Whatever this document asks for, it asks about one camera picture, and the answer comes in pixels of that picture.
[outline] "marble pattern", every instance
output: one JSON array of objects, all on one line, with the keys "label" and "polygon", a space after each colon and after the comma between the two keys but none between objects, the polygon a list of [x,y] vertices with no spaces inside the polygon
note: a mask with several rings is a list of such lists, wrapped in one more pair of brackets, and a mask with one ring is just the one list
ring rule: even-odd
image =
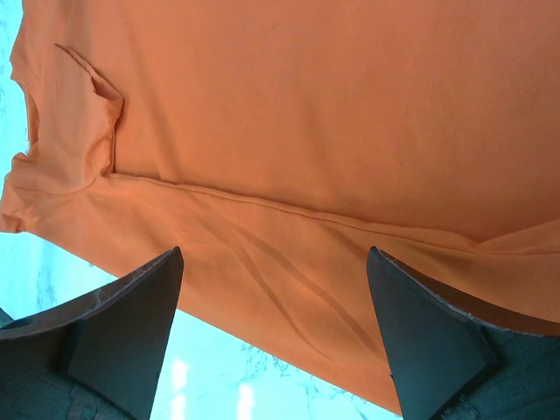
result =
[{"label": "marble pattern", "polygon": [[[25,103],[9,80],[21,0],[0,0],[0,173],[27,149]],[[0,234],[0,307],[14,319],[41,312],[113,277],[30,234]],[[177,311],[152,419],[400,418]]]}]

